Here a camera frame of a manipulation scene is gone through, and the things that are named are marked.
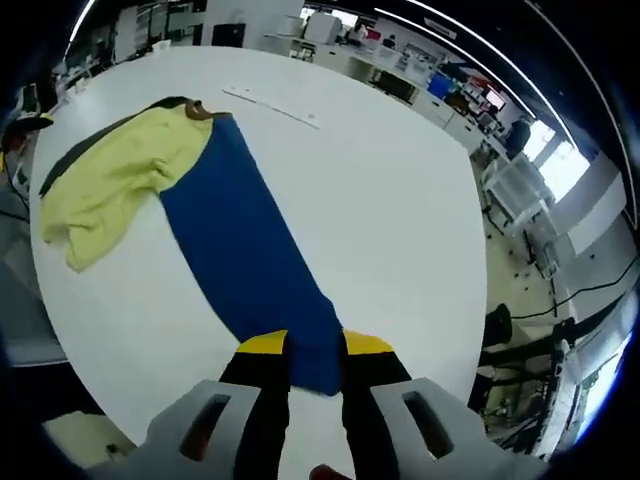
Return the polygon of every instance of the blue cloth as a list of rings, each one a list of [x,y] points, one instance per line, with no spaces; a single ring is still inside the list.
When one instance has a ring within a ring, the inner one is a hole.
[[[160,200],[200,288],[236,338],[288,330],[291,384],[337,393],[340,321],[231,115],[216,117],[195,166]]]

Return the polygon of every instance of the white wall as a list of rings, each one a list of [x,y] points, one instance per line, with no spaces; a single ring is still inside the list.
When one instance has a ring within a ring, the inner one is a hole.
[[[192,25],[199,25],[205,21],[205,12],[178,12],[169,16],[169,31],[184,30]]]
[[[244,47],[258,49],[262,36],[275,32],[285,15],[298,16],[304,0],[208,0],[202,44],[211,44],[213,26],[246,23]]]
[[[604,153],[589,165],[574,187],[551,209],[560,233],[568,233],[576,255],[612,224],[626,204],[622,176]]]
[[[558,272],[556,283],[569,294],[581,288],[615,281],[638,254],[625,219],[619,215],[609,229],[571,264]],[[600,311],[629,290],[640,274],[640,262],[631,268],[619,284],[607,289],[584,292],[571,301],[571,314],[576,320]],[[559,296],[558,301],[566,296]]]
[[[575,354],[580,365],[581,380],[600,368],[622,345],[633,330],[638,311],[638,296],[632,292],[620,301],[592,336],[578,344]]]
[[[116,25],[114,56],[116,63],[136,53],[136,18],[138,7],[125,8],[120,12]]]
[[[151,36],[157,37],[164,34],[164,26],[167,23],[167,8],[156,7],[151,17]]]
[[[500,96],[506,100],[504,107],[502,110],[498,112],[496,115],[498,121],[504,125],[506,130],[511,128],[511,124],[518,120],[523,114],[524,111],[518,107],[518,104],[509,96],[508,93],[501,91]]]
[[[450,52],[446,48],[441,47],[436,42],[430,40],[426,33],[423,36],[385,18],[378,19],[374,30],[380,32],[382,34],[382,38],[388,37],[392,34],[395,35],[396,50],[400,52],[404,50],[407,43],[413,43],[417,47],[422,48],[424,51],[429,52],[438,58],[442,59],[446,55],[452,62],[466,61],[455,53]]]

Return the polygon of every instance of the computer monitor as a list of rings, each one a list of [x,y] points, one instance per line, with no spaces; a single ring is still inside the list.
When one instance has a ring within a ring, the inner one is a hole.
[[[385,71],[381,71],[380,76],[373,83],[387,95],[393,95],[406,103],[409,103],[415,90],[415,87],[410,83]]]
[[[482,115],[480,115],[480,117],[478,118],[478,124],[482,127],[482,128],[487,128],[489,125],[491,125],[491,123],[495,122],[496,119],[493,118],[491,116],[491,114],[489,114],[488,112],[484,112]]]
[[[498,92],[496,92],[493,88],[489,87],[487,90],[487,94],[485,95],[487,102],[491,105],[494,105],[498,110],[501,110],[504,107],[504,104],[507,103],[504,98],[502,98]]]

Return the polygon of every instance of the desk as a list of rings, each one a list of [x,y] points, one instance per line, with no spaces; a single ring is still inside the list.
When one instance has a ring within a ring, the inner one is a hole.
[[[318,128],[225,94],[251,88]],[[135,443],[199,380],[217,379],[237,346],[211,309],[156,198],[116,248],[81,274],[45,245],[38,190],[72,145],[169,95],[233,112],[320,289],[346,328],[390,342],[414,377],[463,401],[484,328],[485,247],[464,149],[372,88],[303,62],[221,47],[171,48],[107,70],[40,133],[31,189],[38,280],[78,376]],[[327,463],[353,475],[341,397],[297,389],[282,478]]]
[[[383,71],[400,78],[402,81],[412,85],[415,91],[411,98],[408,99],[408,102],[399,101],[431,123],[442,128],[451,137],[460,142],[469,154],[475,151],[483,140],[490,142],[492,145],[499,145],[498,141],[491,135],[482,133],[475,121],[470,121],[467,117],[458,114],[453,108],[445,104],[442,99],[429,93],[426,90],[428,75],[421,75],[419,78],[415,78],[396,68],[395,63],[398,57],[383,59],[376,53],[369,53],[361,48],[319,44],[301,38],[278,34],[267,34],[264,35],[264,38],[265,45],[263,47],[265,51],[285,56],[289,55],[294,43],[311,45],[315,49],[314,64],[341,73],[362,83],[370,84],[374,71]],[[504,155],[504,148],[500,147],[498,152],[500,155]]]

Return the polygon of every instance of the white cabinet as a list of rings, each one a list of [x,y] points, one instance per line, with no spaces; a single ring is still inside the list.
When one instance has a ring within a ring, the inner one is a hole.
[[[137,7],[129,7],[120,11],[114,41],[114,57],[116,63],[124,62],[136,53],[137,19]]]
[[[304,39],[312,43],[333,44],[341,30],[342,22],[339,18],[316,12],[309,18],[307,28],[304,31]]]
[[[290,38],[268,34],[262,37],[258,50],[288,57],[291,54],[291,44],[292,40]]]
[[[411,108],[440,128],[444,128],[455,113],[442,100],[424,91],[418,94]]]
[[[469,153],[480,146],[484,134],[474,124],[457,113],[451,117],[444,131],[455,138]]]
[[[340,47],[316,46],[313,55],[313,63],[333,70],[334,72],[349,75],[349,61],[351,56]]]

